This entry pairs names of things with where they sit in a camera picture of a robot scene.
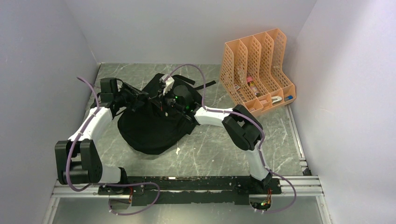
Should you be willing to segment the black student backpack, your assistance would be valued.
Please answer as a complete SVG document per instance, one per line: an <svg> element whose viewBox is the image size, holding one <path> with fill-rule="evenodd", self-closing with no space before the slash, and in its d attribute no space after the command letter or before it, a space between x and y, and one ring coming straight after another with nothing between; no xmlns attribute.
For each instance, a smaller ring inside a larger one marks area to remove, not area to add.
<svg viewBox="0 0 396 224"><path fill-rule="evenodd" d="M149 97L156 96L160 90L161 73L156 74L142 91L148 93ZM200 86L195 86L195 81L181 75L173 76L176 85L190 85L197 91L214 85L215 81L210 81ZM187 132L187 123L180 115L168 114L167 116L154 116L150 101L137 111L126 109L117 123L118 130L125 140L134 150L144 154L159 155L175 145Z"/></svg>

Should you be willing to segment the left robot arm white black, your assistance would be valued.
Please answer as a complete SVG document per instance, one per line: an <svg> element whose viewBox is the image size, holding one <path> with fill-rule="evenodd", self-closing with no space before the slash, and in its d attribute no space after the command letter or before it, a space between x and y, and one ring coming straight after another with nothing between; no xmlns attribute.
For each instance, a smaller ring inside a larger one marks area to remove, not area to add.
<svg viewBox="0 0 396 224"><path fill-rule="evenodd" d="M149 95L119 78L101 79L99 92L84 78L79 77L79 80L92 90L94 102L79 129L55 145L58 181L74 191L79 190L77 184L98 184L109 185L117 194L123 194L129 188L124 168L103 165L95 143L120 108L138 109L147 102Z"/></svg>

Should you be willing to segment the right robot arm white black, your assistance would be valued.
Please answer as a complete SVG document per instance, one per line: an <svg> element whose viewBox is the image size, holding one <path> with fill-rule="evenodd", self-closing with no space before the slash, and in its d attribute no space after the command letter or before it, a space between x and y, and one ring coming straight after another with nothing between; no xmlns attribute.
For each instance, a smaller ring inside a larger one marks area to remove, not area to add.
<svg viewBox="0 0 396 224"><path fill-rule="evenodd" d="M164 88L154 97L150 97L160 111L180 115L187 123L187 132L199 125L212 125L226 130L234 145L246 153L250 165L252 188L257 193L264 193L270 187L272 174L265 165L260 152L264 140L263 129L257 119L242 105L234 108L218 109L204 107L198 102L193 89L185 85L176 87L164 93Z"/></svg>

